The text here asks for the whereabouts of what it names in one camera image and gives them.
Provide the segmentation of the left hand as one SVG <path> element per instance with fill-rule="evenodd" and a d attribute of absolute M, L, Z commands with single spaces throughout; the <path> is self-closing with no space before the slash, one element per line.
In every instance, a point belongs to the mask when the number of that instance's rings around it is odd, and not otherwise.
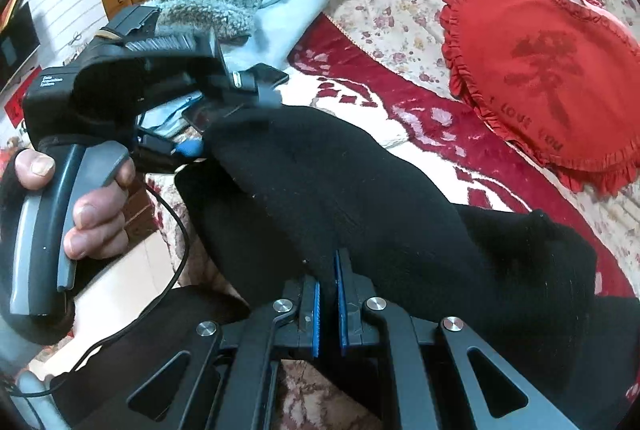
<path fill-rule="evenodd" d="M 2 173 L 1 185 L 10 192 L 38 191 L 47 187 L 55 173 L 54 159 L 32 149 L 18 152 Z M 67 257 L 110 259 L 127 249 L 124 208 L 128 189 L 136 178 L 136 167 L 126 159 L 114 180 L 98 187 L 75 203 L 74 225 L 63 239 Z"/>

